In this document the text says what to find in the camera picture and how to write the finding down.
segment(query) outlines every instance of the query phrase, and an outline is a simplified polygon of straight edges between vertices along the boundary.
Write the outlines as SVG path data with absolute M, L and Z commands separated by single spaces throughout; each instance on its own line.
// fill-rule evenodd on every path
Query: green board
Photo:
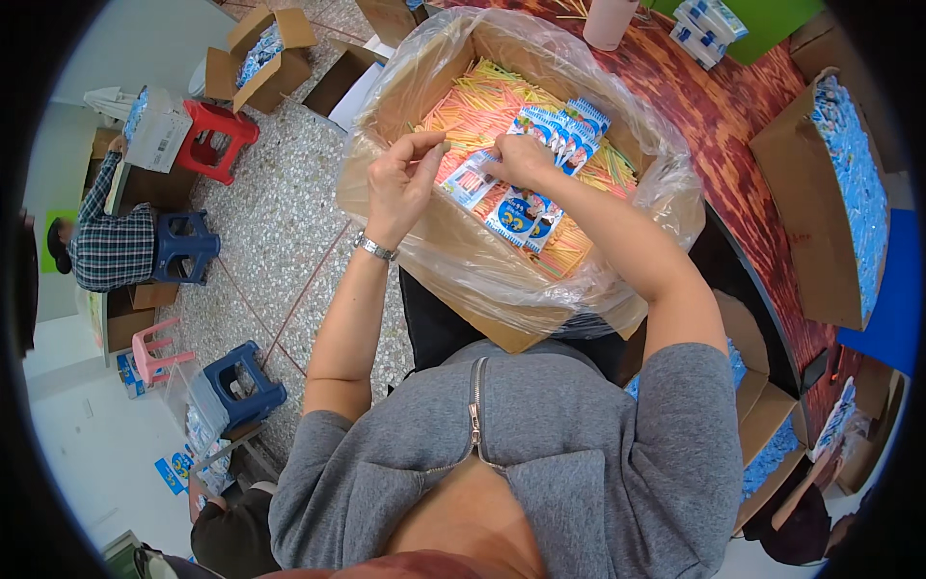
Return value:
M 655 0 L 653 9 L 670 18 L 681 0 Z M 727 49 L 727 56 L 749 65 L 769 52 L 823 9 L 820 0 L 723 0 L 749 34 Z
M 39 255 L 39 271 L 42 273 L 57 273 L 55 259 L 48 253 L 48 227 L 56 217 L 66 217 L 77 220 L 77 209 L 51 209 L 45 213 L 45 231 L 42 232 L 42 251 Z

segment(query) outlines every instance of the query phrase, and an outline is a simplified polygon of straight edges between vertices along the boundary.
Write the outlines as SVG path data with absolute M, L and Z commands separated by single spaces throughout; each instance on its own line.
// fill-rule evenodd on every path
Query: gray hoodie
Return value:
M 355 424 L 324 410 L 296 432 L 270 504 L 286 568 L 380 556 L 403 515 L 472 450 L 524 510 L 549 577 L 701 577 L 723 561 L 743 462 L 730 362 L 659 350 L 639 404 L 581 354 L 477 343 L 413 374 Z

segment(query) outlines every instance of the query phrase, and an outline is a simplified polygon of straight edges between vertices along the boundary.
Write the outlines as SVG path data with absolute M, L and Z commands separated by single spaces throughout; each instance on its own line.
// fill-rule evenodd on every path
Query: terrazzo floor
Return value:
M 257 0 L 223 7 L 237 18 Z M 373 31 L 354 0 L 270 0 L 271 8 L 302 7 L 319 37 L 309 49 L 315 73 L 293 94 L 301 102 L 340 53 L 337 38 L 363 44 Z M 286 388 L 285 403 L 267 419 L 260 436 L 271 462 L 282 467 L 301 416 L 305 369 L 358 228 L 334 204 L 344 132 L 294 102 L 272 114 L 244 109 L 260 127 L 256 144 L 243 150 L 232 169 L 231 186 L 200 178 L 192 193 L 195 209 L 221 238 L 221 252 L 206 270 L 206 286 L 182 285 L 176 302 L 158 320 L 181 322 L 168 332 L 171 352 L 194 351 L 203 365 L 247 340 L 260 350 L 257 361 L 273 382 Z M 374 404 L 412 367 L 398 271 L 390 269 L 382 334 L 372 373 Z M 241 381 L 243 390 L 249 388 Z

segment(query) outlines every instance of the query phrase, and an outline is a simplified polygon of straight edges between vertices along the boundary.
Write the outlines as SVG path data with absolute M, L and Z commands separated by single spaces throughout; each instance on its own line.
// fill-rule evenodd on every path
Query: red plastic stool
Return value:
M 177 162 L 181 167 L 202 173 L 225 185 L 231 185 L 234 183 L 234 177 L 229 173 L 232 162 L 238 156 L 242 145 L 252 145 L 257 142 L 260 128 L 243 114 L 232 114 L 230 110 L 215 105 L 191 100 L 183 101 L 183 107 L 193 118 L 193 126 L 183 139 L 183 145 L 177 153 Z M 202 132 L 206 133 L 206 138 L 200 142 L 196 137 Z M 221 159 L 218 159 L 219 151 L 212 148 L 210 143 L 215 132 L 231 137 L 231 143 Z

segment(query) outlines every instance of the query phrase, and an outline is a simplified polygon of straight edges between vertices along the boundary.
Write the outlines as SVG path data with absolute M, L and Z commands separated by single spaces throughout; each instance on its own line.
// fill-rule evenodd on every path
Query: metal watch band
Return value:
M 389 251 L 385 247 L 380 247 L 376 242 L 371 241 L 364 233 L 366 230 L 361 231 L 357 234 L 357 239 L 354 240 L 354 249 L 358 247 L 363 247 L 371 254 L 380 259 L 385 259 L 386 261 L 395 261 L 396 256 L 399 255 L 399 250 Z

